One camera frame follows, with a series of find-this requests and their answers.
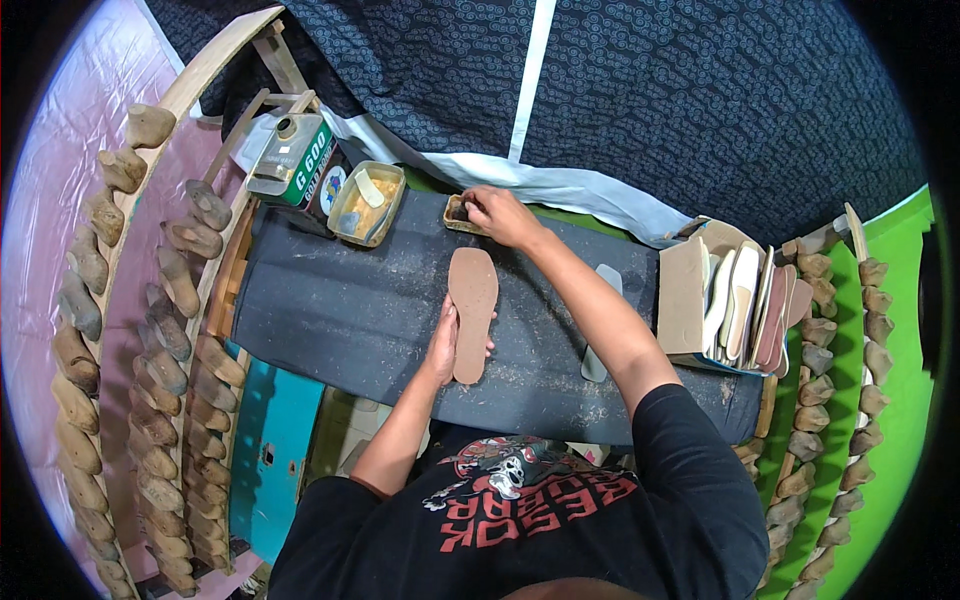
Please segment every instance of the plastic sheet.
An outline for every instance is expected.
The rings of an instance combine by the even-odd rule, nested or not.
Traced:
[[[102,179],[96,154],[123,143],[126,108],[155,103],[176,78],[160,43],[133,0],[107,0],[79,32],[37,109],[19,157],[8,203],[2,249],[2,350],[12,419],[40,497],[60,535],[89,578],[93,574],[76,531],[51,435],[58,411],[49,385],[56,372],[50,351],[63,258],[75,226],[85,219],[81,199]],[[136,324],[146,309],[144,286],[156,281],[159,223],[187,211],[182,182],[199,179],[220,148],[220,130],[183,123],[158,164],[130,224],[105,318],[101,365],[101,439],[108,499],[133,578],[156,574],[143,551],[124,442],[130,410],[132,359],[142,351]],[[239,170],[214,185],[229,199]]]

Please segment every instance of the person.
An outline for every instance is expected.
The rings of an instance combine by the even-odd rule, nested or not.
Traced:
[[[759,497],[650,328],[509,191],[479,185],[464,198],[475,225],[543,272],[607,367],[636,473],[595,468],[565,444],[489,436],[408,482],[452,378],[447,296],[420,369],[349,479],[304,492],[269,597],[750,597],[769,553]]]

